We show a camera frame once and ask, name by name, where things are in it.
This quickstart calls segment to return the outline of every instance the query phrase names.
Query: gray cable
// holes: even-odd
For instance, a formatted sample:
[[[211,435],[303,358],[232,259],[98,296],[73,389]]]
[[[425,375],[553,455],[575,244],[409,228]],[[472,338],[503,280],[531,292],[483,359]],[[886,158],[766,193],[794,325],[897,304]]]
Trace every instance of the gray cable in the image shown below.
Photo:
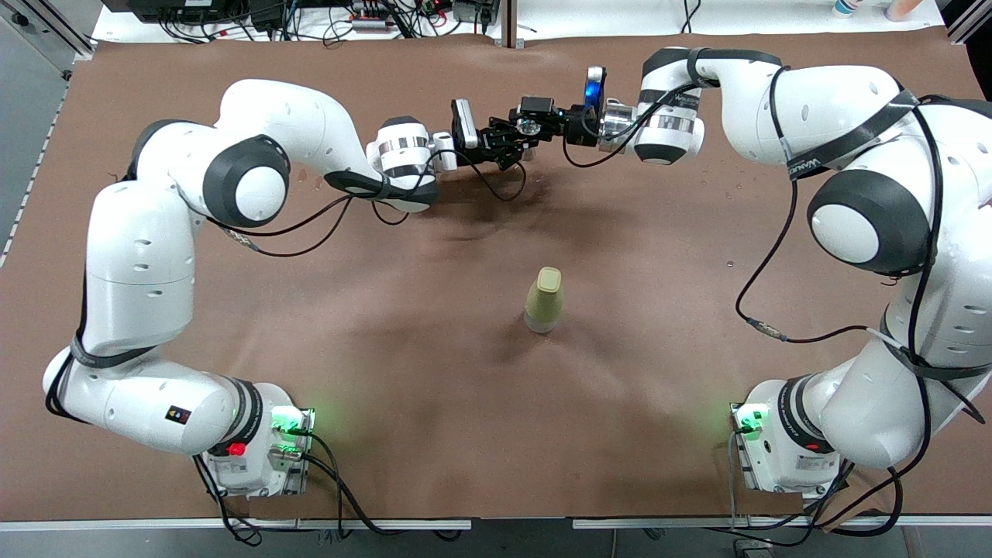
[[[727,486],[730,488],[730,528],[737,526],[737,499],[734,497],[734,441],[737,439],[737,431],[730,433],[727,438]]]

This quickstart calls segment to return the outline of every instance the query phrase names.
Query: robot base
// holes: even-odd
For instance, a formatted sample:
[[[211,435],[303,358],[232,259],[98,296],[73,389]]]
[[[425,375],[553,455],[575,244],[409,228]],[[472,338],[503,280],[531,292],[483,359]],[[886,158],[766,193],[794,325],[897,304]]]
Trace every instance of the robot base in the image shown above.
[[[817,454],[793,442],[779,417],[779,392],[786,382],[761,382],[747,402],[730,406],[735,428],[758,425],[738,437],[738,455],[747,488],[768,492],[801,492],[816,499],[826,493],[840,467],[836,453]]]
[[[218,488],[230,496],[302,494],[307,487],[308,462],[299,453],[310,451],[310,436],[287,434],[273,409],[290,408],[297,413],[294,430],[312,432],[313,409],[296,409],[282,388],[271,383],[254,384],[262,395],[261,424],[240,456],[211,456],[203,453],[207,469]]]

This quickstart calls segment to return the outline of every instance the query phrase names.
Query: white robotic arm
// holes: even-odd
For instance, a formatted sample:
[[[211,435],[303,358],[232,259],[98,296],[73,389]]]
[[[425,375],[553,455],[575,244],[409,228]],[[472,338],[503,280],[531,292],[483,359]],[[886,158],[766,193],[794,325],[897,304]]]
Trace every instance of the white robotic arm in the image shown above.
[[[742,157],[788,165],[793,179],[823,167],[839,171],[807,209],[814,238],[849,265],[903,277],[882,318],[881,339],[832,370],[763,382],[734,411],[739,427],[756,428],[742,452],[749,486],[817,497],[836,476],[838,457],[880,469],[900,463],[924,437],[915,374],[929,387],[934,433],[962,408],[940,383],[970,398],[989,377],[992,108],[980,101],[919,108],[945,184],[939,245],[916,327],[917,353],[928,364],[920,366],[907,359],[906,347],[934,183],[930,145],[911,112],[917,100],[874,68],[784,71],[779,59],[754,51],[662,49],[644,64],[636,110],[614,102],[611,113],[607,106],[600,148],[613,151],[629,139],[624,153],[642,160],[671,163],[693,155],[701,143],[694,85],[723,89],[723,128]],[[672,91],[674,99],[656,105]],[[649,110],[655,112],[645,127],[632,129]],[[628,131],[611,137],[611,130]],[[766,324],[749,323],[788,340]]]
[[[146,446],[202,454],[232,495],[304,489],[311,410],[281,388],[166,360],[158,346],[192,319],[193,239],[211,217],[255,227],[279,213],[290,162],[336,188],[397,209],[437,197],[440,145],[411,117],[380,130],[365,157],[351,118],[329,96],[248,79],[224,94],[214,126],[165,120],[139,137],[129,179],[97,195],[86,242],[83,314],[45,373],[47,406]]]

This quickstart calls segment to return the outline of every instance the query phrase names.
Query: brown table surface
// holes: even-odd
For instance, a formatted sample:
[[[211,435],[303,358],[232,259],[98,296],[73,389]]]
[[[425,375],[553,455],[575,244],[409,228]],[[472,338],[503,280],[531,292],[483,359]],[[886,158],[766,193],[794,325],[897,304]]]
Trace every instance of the brown table surface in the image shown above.
[[[479,37],[330,50],[100,45],[93,61],[77,65],[0,272],[0,519],[216,513],[188,458],[57,419],[42,404],[42,372],[78,319],[92,199],[126,169],[148,123],[211,123],[224,89],[244,77],[329,93],[364,141],[394,115],[445,129],[455,97],[471,99],[478,122],[505,116],[524,94],[571,104],[593,64],[609,68],[610,95],[632,102],[641,62],[669,45],[757,49],[795,68],[871,65],[917,94],[979,95],[964,48],[950,45],[943,28],[572,39],[517,52]],[[463,170],[442,179],[436,207],[402,226],[385,226],[355,203],[331,242],[292,260],[263,257],[207,228],[197,241],[195,318],[165,353],[277,383],[315,407],[318,433],[374,517],[725,515],[728,403],[763,379],[832,367],[866,340],[787,346],[734,315],[738,290],[782,225],[789,185],[782,168],[730,149],[720,94],[703,96],[701,155],[674,167],[629,157],[578,170],[556,141],[527,164],[530,182],[516,202],[494,201]],[[599,155],[573,149],[582,161]],[[277,225],[336,196],[305,172],[294,169]],[[516,178],[493,180],[512,189]],[[822,180],[801,184],[801,208]],[[328,221],[264,246],[307,245]],[[746,309],[795,337],[877,323],[892,291],[824,254],[798,221]],[[567,295],[559,327],[545,338],[521,321],[544,265],[562,270]],[[976,403],[992,408],[988,392]],[[907,477],[906,511],[992,512],[990,442],[988,429],[955,420]],[[253,500],[250,511],[333,517],[326,486]],[[794,495],[748,491],[741,500],[748,513],[799,508]]]

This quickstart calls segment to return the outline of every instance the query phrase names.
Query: white table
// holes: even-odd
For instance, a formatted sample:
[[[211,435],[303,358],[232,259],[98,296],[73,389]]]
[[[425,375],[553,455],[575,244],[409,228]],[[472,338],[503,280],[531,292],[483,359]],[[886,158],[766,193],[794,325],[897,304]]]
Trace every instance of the white table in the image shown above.
[[[688,0],[689,8],[696,0]],[[865,0],[849,19],[837,19],[829,0],[703,0],[692,18],[692,31],[702,35],[804,34],[804,33],[872,33],[912,31],[943,25],[933,0],[924,0],[910,17],[894,23],[885,18],[887,0]],[[314,8],[303,12],[299,33],[313,37],[327,35],[333,21],[348,17],[343,8]],[[453,18],[435,30],[424,24],[423,33],[444,34],[455,27]],[[519,37],[527,41],[562,37],[661,36],[677,35],[685,20],[681,0],[519,0]],[[265,34],[246,26],[256,41],[268,41]],[[349,29],[346,23],[335,24],[340,35]],[[207,33],[232,29],[219,39],[248,40],[245,33],[231,24],[206,25]],[[202,36],[199,26],[181,26],[193,36]],[[473,26],[463,23],[453,33],[472,33]],[[348,33],[348,41],[388,40],[399,37],[390,33]],[[499,23],[490,25],[486,35],[499,40]],[[93,31],[93,39],[119,43],[174,43],[158,25],[143,24],[130,13],[112,13],[106,8]]]

